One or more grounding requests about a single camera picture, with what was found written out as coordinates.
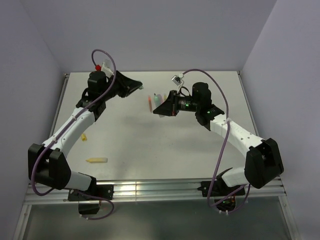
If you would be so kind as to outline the yellow highlighter pen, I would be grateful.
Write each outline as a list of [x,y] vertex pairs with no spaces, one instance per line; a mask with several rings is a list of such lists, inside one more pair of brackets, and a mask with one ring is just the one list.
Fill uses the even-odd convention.
[[102,164],[102,163],[107,163],[108,159],[106,157],[93,157],[93,158],[88,158],[85,161],[90,164]]

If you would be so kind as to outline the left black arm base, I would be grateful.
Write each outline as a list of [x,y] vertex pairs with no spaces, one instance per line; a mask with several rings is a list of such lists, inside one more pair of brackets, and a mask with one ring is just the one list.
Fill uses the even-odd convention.
[[[102,220],[109,217],[115,210],[112,202],[114,195],[113,184],[98,184],[91,190],[81,191],[70,189],[67,200],[69,202],[78,202],[78,213],[86,220]],[[102,202],[110,204],[110,210],[106,215],[96,216],[100,210]]]

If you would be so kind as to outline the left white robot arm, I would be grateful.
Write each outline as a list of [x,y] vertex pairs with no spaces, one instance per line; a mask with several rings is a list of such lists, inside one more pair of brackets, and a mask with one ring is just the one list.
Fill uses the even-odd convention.
[[110,76],[102,70],[89,74],[87,88],[68,120],[42,144],[28,149],[28,177],[33,188],[42,184],[56,190],[75,189],[86,200],[96,197],[96,178],[72,171],[67,156],[80,136],[106,109],[106,102],[116,96],[126,98],[143,86],[119,71]]

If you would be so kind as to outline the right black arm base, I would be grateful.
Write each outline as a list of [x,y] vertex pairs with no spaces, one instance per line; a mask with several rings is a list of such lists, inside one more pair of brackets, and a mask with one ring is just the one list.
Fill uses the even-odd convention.
[[[198,191],[201,191],[202,197],[207,197],[210,187],[210,181],[201,181],[200,186],[197,188]],[[238,189],[240,185],[228,187],[223,181],[215,181],[212,187],[212,191],[210,196],[211,197],[225,197],[231,192]],[[236,192],[234,195],[230,196],[226,200],[224,200],[222,203],[217,205],[217,208],[223,212],[226,210],[231,211],[236,208],[236,196],[244,196],[246,194],[245,190],[242,188],[238,192]]]

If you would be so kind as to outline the yellow highlighter cap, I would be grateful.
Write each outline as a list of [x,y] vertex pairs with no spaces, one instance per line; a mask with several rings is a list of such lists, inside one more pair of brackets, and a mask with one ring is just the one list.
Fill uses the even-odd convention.
[[81,140],[82,141],[87,141],[87,136],[84,133],[81,135]]

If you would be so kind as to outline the green highlighter pen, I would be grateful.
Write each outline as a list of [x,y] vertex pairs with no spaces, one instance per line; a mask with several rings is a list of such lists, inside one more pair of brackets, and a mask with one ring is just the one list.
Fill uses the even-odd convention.
[[155,107],[158,107],[161,104],[161,101],[160,101],[158,95],[155,93],[153,94],[153,101],[154,101]]

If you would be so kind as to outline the orange thin pen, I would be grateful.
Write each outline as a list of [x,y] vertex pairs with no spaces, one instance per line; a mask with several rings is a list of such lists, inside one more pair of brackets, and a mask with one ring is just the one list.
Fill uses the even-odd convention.
[[148,106],[149,106],[150,113],[152,113],[153,112],[153,105],[152,105],[152,98],[150,95],[148,95]]

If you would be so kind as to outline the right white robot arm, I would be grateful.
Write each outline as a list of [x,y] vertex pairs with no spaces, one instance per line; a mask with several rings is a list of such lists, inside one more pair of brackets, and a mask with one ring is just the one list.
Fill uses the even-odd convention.
[[171,90],[153,113],[175,117],[180,111],[193,112],[201,126],[223,137],[244,156],[243,167],[229,168],[215,180],[216,189],[222,195],[241,185],[260,189],[280,176],[284,166],[277,142],[272,138],[256,136],[227,118],[224,111],[212,103],[211,96],[207,83],[196,82],[192,86],[192,94],[188,96]]

